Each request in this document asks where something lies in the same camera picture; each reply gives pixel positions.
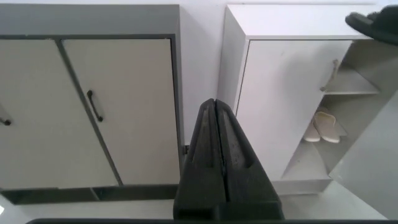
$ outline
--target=shoe cabinet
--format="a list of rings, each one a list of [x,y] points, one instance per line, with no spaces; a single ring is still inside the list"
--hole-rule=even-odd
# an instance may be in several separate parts
[[[361,165],[350,154],[358,155],[362,133],[393,101],[398,50],[356,32],[345,17],[380,9],[227,6],[218,98],[236,113],[278,194],[321,192],[352,168],[344,161]],[[336,118],[337,144],[302,140],[320,106]],[[351,190],[354,176],[337,181]]]
[[[0,188],[178,184],[178,17],[0,5]]]

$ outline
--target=white shoe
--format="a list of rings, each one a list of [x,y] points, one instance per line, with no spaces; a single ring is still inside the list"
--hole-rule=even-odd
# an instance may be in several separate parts
[[[313,124],[325,141],[332,143],[340,142],[340,136],[335,130],[336,118],[333,115],[318,111],[315,113]]]
[[[308,125],[307,130],[305,131],[303,139],[306,140],[307,142],[318,142],[321,140],[321,137],[319,136],[318,131],[313,126],[312,121]]]

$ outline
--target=gray cabinet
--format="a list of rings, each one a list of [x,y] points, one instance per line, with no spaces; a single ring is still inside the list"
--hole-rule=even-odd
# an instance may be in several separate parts
[[[52,40],[0,40],[0,188],[117,185]]]
[[[168,39],[66,40],[101,135],[124,184],[177,184],[178,144]]]
[[[0,5],[11,121],[0,122],[0,189],[177,184],[178,17],[178,5]]]

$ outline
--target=open shelf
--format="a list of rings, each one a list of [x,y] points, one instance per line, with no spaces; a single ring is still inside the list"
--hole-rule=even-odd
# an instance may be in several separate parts
[[[282,180],[329,180],[330,177],[318,150],[302,141],[291,158]]]
[[[326,86],[327,95],[378,94],[379,90],[349,65],[342,64],[334,80]]]

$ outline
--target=white cabinet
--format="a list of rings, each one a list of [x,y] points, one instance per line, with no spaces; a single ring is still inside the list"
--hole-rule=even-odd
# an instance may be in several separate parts
[[[117,185],[53,40],[0,40],[0,188]]]
[[[177,184],[170,40],[63,44],[123,184]]]
[[[270,180],[287,167],[349,40],[252,40],[237,119]]]
[[[345,24],[345,16],[377,10],[227,7],[218,98],[236,113],[278,194],[321,192],[331,181],[328,174],[336,158],[344,155],[333,155],[331,161],[333,156],[324,158],[327,153],[318,145],[302,141],[325,96],[379,93],[355,70],[340,66],[353,40],[367,39]],[[351,133],[338,123],[336,127],[340,136],[350,138]]]

